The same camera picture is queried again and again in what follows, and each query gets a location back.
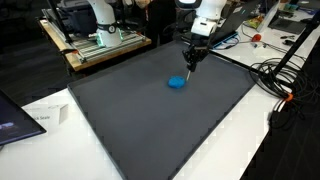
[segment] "wooden table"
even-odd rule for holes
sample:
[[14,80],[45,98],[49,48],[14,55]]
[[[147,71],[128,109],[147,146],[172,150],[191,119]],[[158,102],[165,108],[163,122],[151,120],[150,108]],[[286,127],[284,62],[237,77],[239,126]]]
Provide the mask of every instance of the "wooden table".
[[[44,33],[46,33],[48,35],[48,37],[56,44],[59,51],[64,50],[64,49],[68,49],[67,44],[59,37],[58,33],[56,31],[54,31],[54,29],[52,27],[50,27],[47,20],[45,20],[45,19],[39,20],[39,25],[41,26],[41,29],[44,31]],[[85,68],[96,65],[98,63],[101,63],[101,62],[107,61],[109,59],[115,58],[117,56],[120,56],[122,54],[126,54],[128,52],[137,50],[137,49],[142,48],[144,46],[147,46],[149,44],[151,44],[151,40],[146,38],[145,41],[141,41],[139,44],[132,45],[130,47],[127,47],[125,49],[121,49],[116,52],[108,53],[107,55],[105,55],[97,60],[88,61],[88,62],[84,62],[84,63],[81,63],[80,60],[76,56],[72,55],[72,53],[66,54],[65,60],[67,61],[67,64],[70,66],[71,70],[80,71]]]

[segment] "laptop screen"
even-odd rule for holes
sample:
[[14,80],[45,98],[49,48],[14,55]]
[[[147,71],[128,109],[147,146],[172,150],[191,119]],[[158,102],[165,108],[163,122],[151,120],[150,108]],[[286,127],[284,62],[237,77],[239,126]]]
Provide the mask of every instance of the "laptop screen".
[[0,146],[45,132],[43,127],[0,91]]

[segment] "blue sponge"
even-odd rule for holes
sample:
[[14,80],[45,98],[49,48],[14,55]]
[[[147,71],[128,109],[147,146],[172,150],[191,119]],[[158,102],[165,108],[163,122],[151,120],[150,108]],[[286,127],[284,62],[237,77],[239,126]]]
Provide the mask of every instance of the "blue sponge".
[[169,85],[171,88],[179,89],[179,88],[182,88],[185,83],[186,83],[186,81],[184,80],[183,77],[180,77],[180,76],[172,76],[172,77],[169,79],[168,85]]

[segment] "black mat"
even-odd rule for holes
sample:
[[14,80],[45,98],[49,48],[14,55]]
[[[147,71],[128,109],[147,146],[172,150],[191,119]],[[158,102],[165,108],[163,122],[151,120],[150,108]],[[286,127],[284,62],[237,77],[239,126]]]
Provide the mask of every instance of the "black mat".
[[69,85],[124,179],[173,178],[254,85],[209,55],[184,88],[169,88],[170,76],[187,74],[185,48],[173,42]]

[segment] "table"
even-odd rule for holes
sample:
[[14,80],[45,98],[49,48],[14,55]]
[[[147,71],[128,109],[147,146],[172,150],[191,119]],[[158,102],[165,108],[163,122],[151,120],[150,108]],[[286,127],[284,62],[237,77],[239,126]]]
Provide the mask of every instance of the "table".
[[[311,15],[308,15],[305,12],[296,11],[295,17],[291,18],[291,20],[300,21],[301,19],[311,18],[311,17],[312,17]],[[237,30],[240,36],[240,42],[246,42],[250,40],[249,37],[245,36],[242,33],[242,27],[243,27],[243,32],[251,37],[254,36],[255,34],[258,34],[258,32],[255,29],[252,29],[246,26],[240,26]],[[262,33],[259,33],[259,34],[261,34],[262,36],[261,40],[265,43],[271,44],[273,46],[276,46],[285,50],[290,49],[289,46],[282,44],[284,40],[280,39],[280,37],[290,36],[293,34],[275,30],[275,29],[270,29],[270,28],[266,28]],[[312,47],[317,42],[319,36],[320,36],[320,26],[310,34],[310,36],[306,39],[306,41],[301,45],[301,47],[297,50],[295,54],[302,56],[304,58],[307,58],[312,50]],[[228,50],[214,50],[213,52],[218,53],[226,58],[230,58],[234,61],[238,61],[246,66],[251,66],[253,63],[261,63],[264,60],[269,58],[282,58],[284,56],[284,53],[278,52],[269,47],[263,48],[262,46],[260,46],[258,48],[254,48],[250,43],[240,43]],[[298,64],[299,66],[302,66],[304,64],[304,61],[298,57],[292,57],[291,61]]]
[[[67,44],[59,37],[58,33],[56,31],[54,31],[54,29],[52,27],[50,27],[48,25],[47,20],[39,20],[39,25],[40,27],[43,29],[44,33],[46,33],[48,35],[48,37],[50,39],[52,39],[52,41],[54,42],[54,44],[56,44],[56,46],[58,47],[59,51],[64,50],[64,49],[68,49],[69,47],[67,46]],[[94,61],[87,61],[84,63],[81,63],[79,61],[79,59],[76,56],[73,56],[72,53],[70,54],[66,54],[65,55],[65,60],[67,61],[67,64],[70,66],[71,70],[74,71],[80,71],[82,69],[91,67],[93,65],[96,65],[98,63],[110,60],[112,58],[115,58],[117,56],[126,54],[128,52],[132,52],[134,50],[137,50],[139,48],[142,48],[144,46],[147,46],[151,44],[151,40],[149,38],[146,38],[145,41],[142,41],[138,44],[129,46],[125,49],[119,50],[119,51],[115,51],[115,52],[111,52],[97,60]]]
[[[244,59],[253,57],[251,49],[241,52],[244,49],[236,51],[235,47],[225,53],[248,55]],[[239,179],[268,132],[269,113],[277,102],[277,98],[254,86],[198,148],[175,179]],[[67,89],[26,108],[38,104],[68,104],[69,117],[58,128],[49,127],[47,134],[6,145],[0,152],[1,179],[121,179]]]

